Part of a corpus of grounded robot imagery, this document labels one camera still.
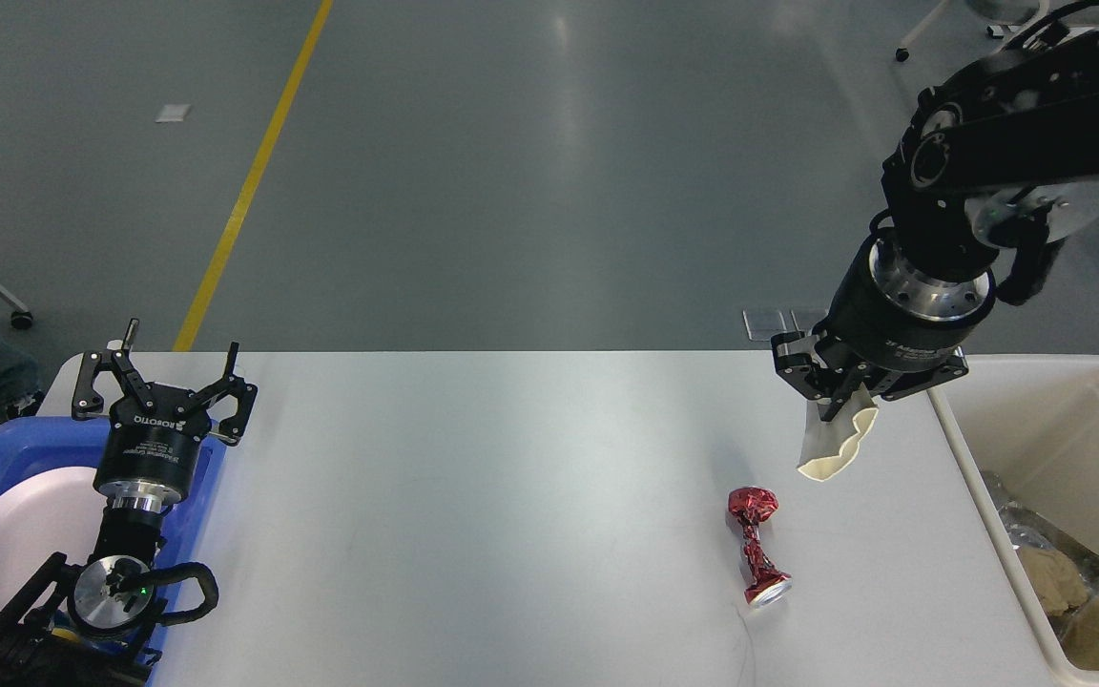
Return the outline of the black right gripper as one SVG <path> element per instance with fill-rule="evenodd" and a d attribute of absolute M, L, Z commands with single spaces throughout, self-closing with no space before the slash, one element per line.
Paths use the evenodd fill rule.
<path fill-rule="evenodd" d="M 823 422 L 850 406 L 868 375 L 872 397 L 922 392 L 968 373 L 958 347 L 993 310 L 995 296 L 990 269 L 943 280 L 908 261 L 891 236 L 865 239 L 817 331 L 771 336 L 775 370 L 819 405 Z"/>

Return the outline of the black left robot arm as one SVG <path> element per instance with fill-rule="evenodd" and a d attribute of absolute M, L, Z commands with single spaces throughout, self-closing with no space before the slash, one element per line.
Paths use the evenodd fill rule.
<path fill-rule="evenodd" d="M 103 426 L 91 487 L 100 510 L 84 556 L 49 552 L 0 609 L 0 686 L 144 686 L 164 656 L 160 629 L 217 609 L 213 570 L 189 559 L 197 531 L 186 503 L 201 461 L 235 447 L 258 388 L 231 343 L 201 388 L 154 383 L 132 358 L 138 322 L 115 348 L 80 357 L 64 426 Z"/>

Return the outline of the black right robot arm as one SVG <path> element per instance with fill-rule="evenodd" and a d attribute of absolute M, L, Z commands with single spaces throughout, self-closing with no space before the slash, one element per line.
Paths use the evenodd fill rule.
<path fill-rule="evenodd" d="M 1065 188 L 1099 207 L 1099 27 L 1064 25 L 1086 7 L 1039 18 L 919 96 L 828 314 L 771 336 L 777 374 L 822 422 L 861 391 L 898 400 L 967 373 L 964 340 L 993 304 L 1037 295 L 1083 228 L 1061 219 Z"/>

